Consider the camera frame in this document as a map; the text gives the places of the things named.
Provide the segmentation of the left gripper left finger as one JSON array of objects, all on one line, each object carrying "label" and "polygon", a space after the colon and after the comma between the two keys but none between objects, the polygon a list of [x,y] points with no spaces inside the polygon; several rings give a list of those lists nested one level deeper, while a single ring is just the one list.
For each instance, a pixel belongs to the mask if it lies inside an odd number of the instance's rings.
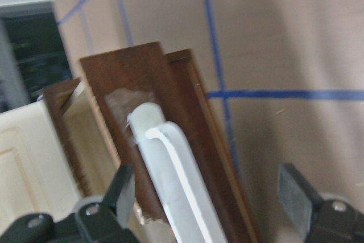
[{"label": "left gripper left finger", "polygon": [[121,165],[101,201],[84,204],[58,222],[47,213],[21,216],[1,242],[135,242],[127,227],[134,201],[133,166]]}]

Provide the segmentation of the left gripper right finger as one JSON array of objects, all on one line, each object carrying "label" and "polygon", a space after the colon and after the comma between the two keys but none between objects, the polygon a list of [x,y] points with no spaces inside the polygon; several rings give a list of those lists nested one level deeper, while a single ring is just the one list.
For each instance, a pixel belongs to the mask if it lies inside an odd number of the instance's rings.
[{"label": "left gripper right finger", "polygon": [[323,198],[292,163],[279,166],[277,194],[302,242],[363,242],[363,213]]}]

